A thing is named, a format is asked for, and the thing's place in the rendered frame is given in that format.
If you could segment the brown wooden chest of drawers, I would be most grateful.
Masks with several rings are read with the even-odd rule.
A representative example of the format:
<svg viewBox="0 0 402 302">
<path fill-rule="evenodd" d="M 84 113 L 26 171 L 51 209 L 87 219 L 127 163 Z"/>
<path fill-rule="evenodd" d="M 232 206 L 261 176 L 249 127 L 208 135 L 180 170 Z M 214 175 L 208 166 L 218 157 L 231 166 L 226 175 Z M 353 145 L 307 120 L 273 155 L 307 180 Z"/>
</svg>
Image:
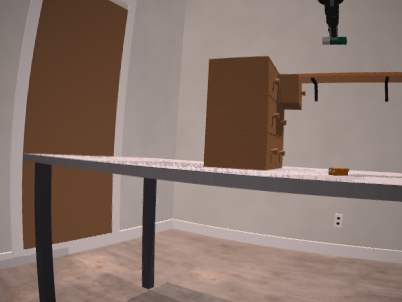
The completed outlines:
<svg viewBox="0 0 402 302">
<path fill-rule="evenodd" d="M 269 56 L 209 59 L 204 166 L 266 168 L 268 133 Z"/>
</svg>

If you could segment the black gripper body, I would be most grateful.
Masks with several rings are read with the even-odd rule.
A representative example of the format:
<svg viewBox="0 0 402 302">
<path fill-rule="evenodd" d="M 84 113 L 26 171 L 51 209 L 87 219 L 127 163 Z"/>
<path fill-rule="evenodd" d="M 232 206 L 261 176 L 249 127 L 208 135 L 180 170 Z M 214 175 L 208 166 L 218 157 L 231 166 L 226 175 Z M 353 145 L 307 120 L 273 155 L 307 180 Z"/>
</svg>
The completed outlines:
<svg viewBox="0 0 402 302">
<path fill-rule="evenodd" d="M 337 0 L 337 3 L 340 4 L 340 3 L 342 3 L 343 1 L 344 1 L 344 0 Z M 327 0 L 318 0 L 318 2 L 324 5 L 324 4 L 327 3 Z M 335 15 L 335 12 L 331 11 L 331 12 L 330 12 L 330 15 Z"/>
</svg>

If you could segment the dark brown drawer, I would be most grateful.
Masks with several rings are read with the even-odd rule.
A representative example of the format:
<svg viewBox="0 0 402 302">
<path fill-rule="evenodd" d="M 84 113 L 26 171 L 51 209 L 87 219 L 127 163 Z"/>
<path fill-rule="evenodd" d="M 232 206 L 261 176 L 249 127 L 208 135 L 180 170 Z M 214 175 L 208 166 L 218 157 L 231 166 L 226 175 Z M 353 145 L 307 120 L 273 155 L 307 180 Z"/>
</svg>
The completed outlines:
<svg viewBox="0 0 402 302">
<path fill-rule="evenodd" d="M 276 155 L 278 155 L 278 149 L 276 149 L 276 137 L 268 133 L 266 168 L 275 167 Z"/>
<path fill-rule="evenodd" d="M 302 95 L 306 96 L 306 91 L 301 92 L 299 74 L 278 74 L 278 79 L 278 103 L 284 110 L 302 110 Z"/>
<path fill-rule="evenodd" d="M 282 144 L 283 144 L 283 140 L 277 138 L 276 149 L 278 149 L 278 155 L 276 155 L 275 167 L 281 167 L 281 165 L 282 165 L 282 156 L 285 156 L 285 150 L 283 150 L 283 145 Z"/>
<path fill-rule="evenodd" d="M 284 111 L 279 106 L 278 106 L 278 113 L 279 113 L 279 119 L 277 119 L 277 135 L 283 137 L 284 125 L 286 125 L 286 120 L 284 120 Z"/>
<path fill-rule="evenodd" d="M 277 113 L 277 104 L 269 96 L 268 130 L 273 132 L 273 133 L 275 133 L 275 134 L 277 134 L 277 119 L 279 119 L 279 113 Z"/>
<path fill-rule="evenodd" d="M 278 85 L 280 85 L 278 73 L 269 60 L 269 93 L 274 97 L 276 101 L 278 96 Z"/>
</svg>

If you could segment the green rectangular block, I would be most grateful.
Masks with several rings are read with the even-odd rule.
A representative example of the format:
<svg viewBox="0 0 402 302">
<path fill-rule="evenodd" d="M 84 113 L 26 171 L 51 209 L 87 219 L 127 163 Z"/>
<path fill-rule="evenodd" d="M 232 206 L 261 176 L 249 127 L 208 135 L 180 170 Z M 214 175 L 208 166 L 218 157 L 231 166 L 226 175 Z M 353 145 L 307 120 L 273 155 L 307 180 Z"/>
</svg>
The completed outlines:
<svg viewBox="0 0 402 302">
<path fill-rule="evenodd" d="M 347 37 L 338 37 L 338 40 L 330 40 L 330 37 L 322 37 L 323 45 L 347 45 Z"/>
</svg>

